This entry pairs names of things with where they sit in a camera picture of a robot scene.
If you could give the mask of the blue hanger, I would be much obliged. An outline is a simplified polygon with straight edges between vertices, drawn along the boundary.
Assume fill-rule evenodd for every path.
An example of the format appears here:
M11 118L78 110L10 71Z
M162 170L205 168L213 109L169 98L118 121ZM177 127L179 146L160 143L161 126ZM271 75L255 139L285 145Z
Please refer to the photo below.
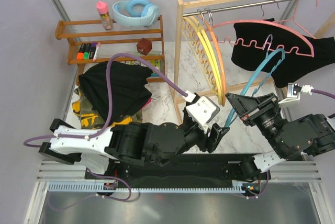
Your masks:
M233 54L236 53L234 51L236 51L235 49L240 49L240 48L246 48L247 50L251 51L251 49L256 49L257 46L257 42L256 40L251 40L250 42L250 47L246 47L246 46L242 46L242 42L239 43L240 39L239 38L234 47L233 47ZM245 95L247 93L247 91L249 90L249 88L251 87L251 85L254 83L255 79L257 78L257 76L260 74L260 72L264 69L264 67L269 63L269 61L275 57L276 54L280 54L281 58L277 61L277 63L272 67L272 69L270 70L270 72L267 74L267 76L261 81L261 83L258 85L258 87L253 91L252 96L254 96L258 90L261 88L261 86L265 83L265 81L270 77L270 74L272 74L276 68L283 62L283 60L286 57L286 53L285 50L282 48L276 49L274 50L272 53L270 53L270 49L273 43L273 35L269 34L267 36L267 38L264 41L263 46L261 47L261 50L265 51L264 54L264 59L261 61L261 63L257 66L257 68L255 69L255 71L253 72L253 74L251 75L251 77L249 78L249 80L247 81L246 85L244 86L244 88L242 89L240 95ZM235 111L234 108L231 109L224 127L230 127L231 124L236 120L237 118L237 112Z

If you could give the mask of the camouflage yellow trousers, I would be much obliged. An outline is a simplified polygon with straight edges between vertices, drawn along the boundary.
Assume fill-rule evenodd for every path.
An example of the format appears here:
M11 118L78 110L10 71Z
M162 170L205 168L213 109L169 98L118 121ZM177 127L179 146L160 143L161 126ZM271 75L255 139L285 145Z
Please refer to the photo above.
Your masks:
M100 129L105 121L102 116L95 110L88 99L82 94L81 89L78 87L74 90L74 94L79 96L79 99L72 103L72 110L75 116L79 119L82 129ZM122 121L113 122L110 126L126 125L130 122L142 122L142 111L138 111L132 116L122 116Z

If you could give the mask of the pink trousers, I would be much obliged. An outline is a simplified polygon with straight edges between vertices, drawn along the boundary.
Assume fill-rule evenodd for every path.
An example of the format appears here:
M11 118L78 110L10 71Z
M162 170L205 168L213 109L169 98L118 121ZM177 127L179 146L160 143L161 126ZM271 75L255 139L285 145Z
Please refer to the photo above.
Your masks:
M144 109L146 106L148 106L151 103L152 99L150 98L142 107L142 109Z

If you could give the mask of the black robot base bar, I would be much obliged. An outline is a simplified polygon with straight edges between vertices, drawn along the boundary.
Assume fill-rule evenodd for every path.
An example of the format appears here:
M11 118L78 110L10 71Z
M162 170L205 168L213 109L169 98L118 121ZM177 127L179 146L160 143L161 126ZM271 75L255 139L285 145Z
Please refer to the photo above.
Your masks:
M253 154L182 154L165 166L110 160L105 176L115 176L137 189L228 188L232 181L251 183L271 174L251 168Z

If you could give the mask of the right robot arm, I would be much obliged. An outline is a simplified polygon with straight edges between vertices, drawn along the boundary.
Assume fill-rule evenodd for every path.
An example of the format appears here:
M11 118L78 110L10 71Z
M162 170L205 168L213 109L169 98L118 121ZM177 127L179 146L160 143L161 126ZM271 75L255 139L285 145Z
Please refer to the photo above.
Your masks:
M253 182L264 177L272 166L294 160L302 153L318 156L334 150L334 118L309 114L288 121L282 118L273 93L258 97L227 93L226 99L241 121L246 126L257 126L273 149L233 164L230 177L234 180Z

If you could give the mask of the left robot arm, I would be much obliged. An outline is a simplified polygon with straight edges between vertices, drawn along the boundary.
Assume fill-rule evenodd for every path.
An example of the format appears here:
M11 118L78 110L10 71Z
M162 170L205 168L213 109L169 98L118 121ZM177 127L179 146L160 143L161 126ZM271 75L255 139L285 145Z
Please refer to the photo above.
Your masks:
M66 122L55 119L50 142L39 148L43 156L63 164L82 165L102 178L111 178L115 172L112 160L143 166L153 163L165 166L177 156L197 145L201 151L212 153L228 127L214 123L206 133L189 115L181 125L165 122L130 122L127 125L108 127L96 137L96 130L74 129Z

